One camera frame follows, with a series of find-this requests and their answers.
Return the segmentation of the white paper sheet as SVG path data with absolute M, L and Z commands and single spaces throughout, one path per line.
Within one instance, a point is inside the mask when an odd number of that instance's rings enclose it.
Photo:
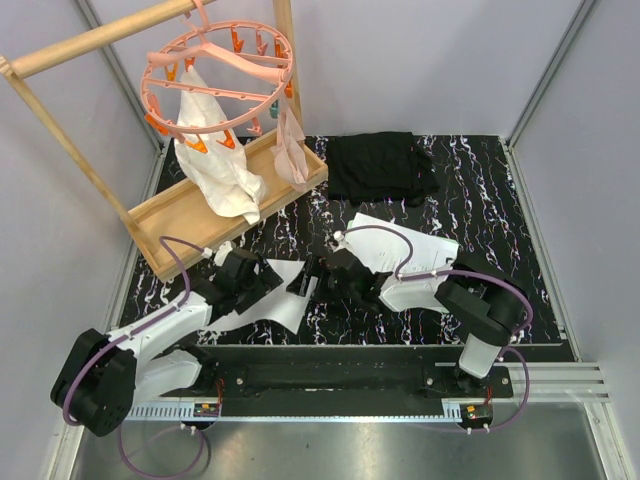
M 269 320 L 297 334 L 310 299 L 310 292 L 298 296 L 286 291 L 286 287 L 301 271 L 303 262 L 292 260 L 267 260 L 270 267 L 283 279 L 283 284 L 262 298 L 242 314 L 235 312 L 224 316 L 204 328 L 220 334 L 229 332 L 260 320 Z

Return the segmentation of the printed paper sheet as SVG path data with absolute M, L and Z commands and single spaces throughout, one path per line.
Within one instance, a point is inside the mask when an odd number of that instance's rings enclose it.
M 372 272 L 414 274 L 440 269 L 445 263 L 444 248 L 447 238 L 429 235 L 417 230 L 357 213 L 344 233 L 351 251 Z

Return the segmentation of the green clipboard folder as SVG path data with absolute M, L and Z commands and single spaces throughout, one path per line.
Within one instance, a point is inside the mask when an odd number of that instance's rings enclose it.
M 446 264 L 452 264 L 458 257 L 460 252 L 460 244 L 451 239 L 447 239 L 444 248 L 444 257 Z

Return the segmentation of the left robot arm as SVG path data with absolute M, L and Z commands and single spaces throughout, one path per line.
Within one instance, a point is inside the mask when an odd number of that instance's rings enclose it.
M 206 395 L 216 388 L 215 359 L 189 336 L 208 326 L 235 330 L 242 320 L 298 320 L 317 284 L 308 263 L 282 276 L 260 255 L 234 248 L 210 278 L 186 279 L 184 293 L 158 311 L 110 333 L 79 335 L 51 400 L 66 423 L 103 437 L 141 403 L 177 390 Z

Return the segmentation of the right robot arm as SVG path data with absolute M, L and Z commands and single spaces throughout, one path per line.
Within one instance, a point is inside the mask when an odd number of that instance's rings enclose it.
M 461 253 L 450 264 L 419 273 L 374 272 L 347 249 L 314 257 L 306 268 L 317 284 L 318 301 L 350 300 L 367 313 L 444 308 L 467 329 L 454 371 L 454 384 L 476 396 L 490 383 L 489 372 L 512 337 L 533 320 L 524 290 L 485 260 Z

